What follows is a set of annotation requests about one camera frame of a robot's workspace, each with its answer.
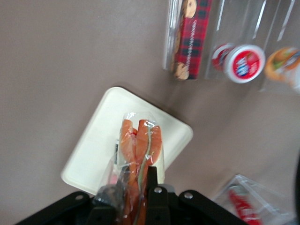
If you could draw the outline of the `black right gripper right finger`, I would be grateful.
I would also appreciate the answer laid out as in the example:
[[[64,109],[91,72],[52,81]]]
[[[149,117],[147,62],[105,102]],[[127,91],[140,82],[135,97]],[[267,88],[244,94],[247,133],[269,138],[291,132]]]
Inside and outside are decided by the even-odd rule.
[[[156,167],[149,167],[147,174],[147,210],[146,225],[169,225],[170,211],[168,192],[158,183]]]

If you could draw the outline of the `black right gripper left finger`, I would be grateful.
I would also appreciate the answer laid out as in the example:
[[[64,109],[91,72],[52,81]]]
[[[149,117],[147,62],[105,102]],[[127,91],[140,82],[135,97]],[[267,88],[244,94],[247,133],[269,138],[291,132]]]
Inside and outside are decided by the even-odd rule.
[[[102,186],[91,201],[87,225],[114,225],[116,220],[115,185]]]

